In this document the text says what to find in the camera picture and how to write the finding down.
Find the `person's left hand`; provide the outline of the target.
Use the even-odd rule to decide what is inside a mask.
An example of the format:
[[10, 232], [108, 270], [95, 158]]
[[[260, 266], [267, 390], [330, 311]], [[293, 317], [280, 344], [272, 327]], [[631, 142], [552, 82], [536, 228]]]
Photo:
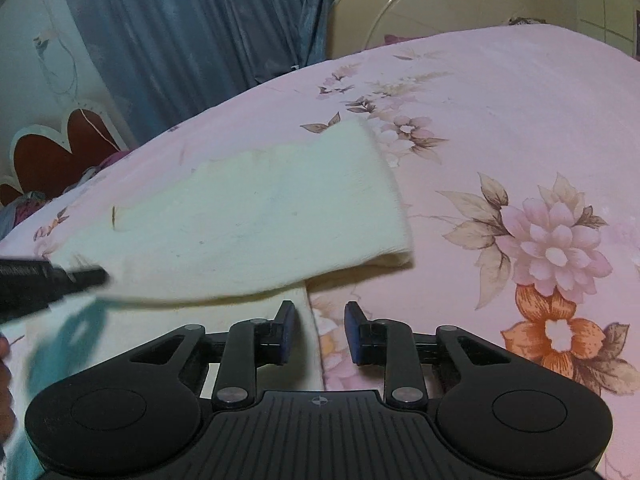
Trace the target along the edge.
[[0, 337], [0, 442], [5, 444], [15, 427], [15, 415], [12, 408], [13, 398], [10, 391], [11, 372], [6, 366], [11, 346], [5, 336]]

